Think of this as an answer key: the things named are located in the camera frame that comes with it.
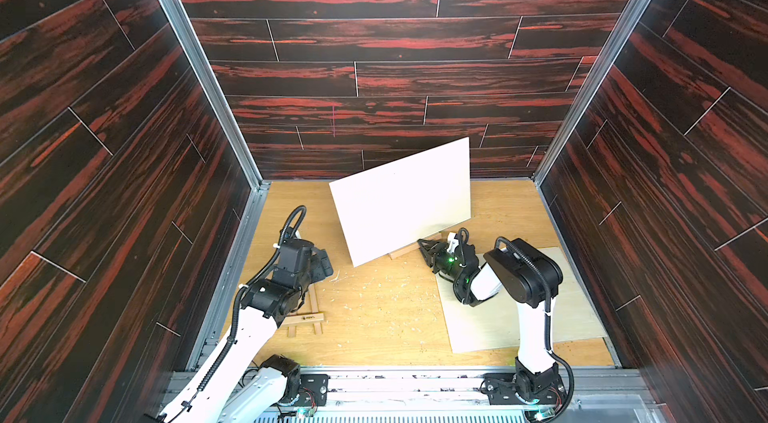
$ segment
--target vent grille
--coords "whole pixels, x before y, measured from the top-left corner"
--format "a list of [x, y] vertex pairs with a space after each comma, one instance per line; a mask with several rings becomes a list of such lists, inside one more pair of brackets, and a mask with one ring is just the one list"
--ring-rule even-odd
[[[420, 416], [318, 416], [312, 418], [312, 423], [528, 423], [521, 411], [484, 411], [483, 415], [434, 415]], [[261, 416], [254, 423], [274, 423], [277, 415]], [[307, 419], [285, 418], [287, 423], [306, 423]]]

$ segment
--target small wooden easel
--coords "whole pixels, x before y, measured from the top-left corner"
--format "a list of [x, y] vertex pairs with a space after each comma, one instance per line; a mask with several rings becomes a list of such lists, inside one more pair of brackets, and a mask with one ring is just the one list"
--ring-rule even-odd
[[320, 313], [320, 309], [317, 304], [317, 293], [315, 292], [315, 285], [310, 285], [306, 290], [310, 296], [310, 311], [311, 313], [300, 313], [304, 305], [296, 310], [295, 313], [291, 313], [283, 320], [283, 326], [288, 327], [288, 338], [296, 337], [296, 326], [305, 325], [311, 323], [315, 327], [315, 335], [322, 334], [322, 326], [320, 322], [325, 321], [325, 315]]

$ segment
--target wood grain wall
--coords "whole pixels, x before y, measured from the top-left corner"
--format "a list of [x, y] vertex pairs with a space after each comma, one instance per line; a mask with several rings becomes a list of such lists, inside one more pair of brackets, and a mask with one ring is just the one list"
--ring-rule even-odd
[[0, 14], [0, 421], [135, 421], [250, 188], [157, 0]]
[[542, 189], [678, 423], [768, 421], [768, 0], [652, 0]]
[[272, 179], [463, 136], [474, 177], [531, 176], [627, 2], [182, 1]]

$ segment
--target white canvas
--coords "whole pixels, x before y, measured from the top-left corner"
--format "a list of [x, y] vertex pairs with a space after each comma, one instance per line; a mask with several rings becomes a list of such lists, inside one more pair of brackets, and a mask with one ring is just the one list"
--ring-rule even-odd
[[[560, 248], [539, 249], [552, 258], [563, 272], [552, 314], [552, 341], [602, 338], [605, 330], [576, 280], [571, 265]], [[485, 262], [482, 254], [478, 255]], [[450, 282], [436, 275], [448, 338], [454, 353], [520, 345], [518, 307], [504, 289], [493, 299], [475, 308], [462, 305], [453, 294]]]
[[472, 216], [469, 138], [330, 184], [352, 264], [359, 266]]

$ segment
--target light wood floor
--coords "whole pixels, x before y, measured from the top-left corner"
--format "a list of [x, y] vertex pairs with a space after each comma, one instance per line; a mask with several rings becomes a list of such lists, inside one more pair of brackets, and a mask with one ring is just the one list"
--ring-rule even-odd
[[[326, 249], [335, 270], [317, 284], [320, 311], [326, 317], [323, 334], [315, 335], [311, 325], [300, 326], [289, 339], [287, 329], [278, 329], [257, 355], [257, 363], [281, 354], [305, 366], [514, 364], [517, 349], [451, 352], [435, 276], [418, 251], [353, 268], [327, 182], [272, 184], [242, 283], [264, 266], [285, 218], [299, 205], [307, 207], [302, 238]], [[490, 249], [500, 235], [521, 237], [539, 248], [560, 245], [530, 181], [472, 182], [472, 219], [461, 226], [469, 230], [470, 243], [478, 251]], [[554, 346], [574, 366], [613, 364], [602, 339]]]

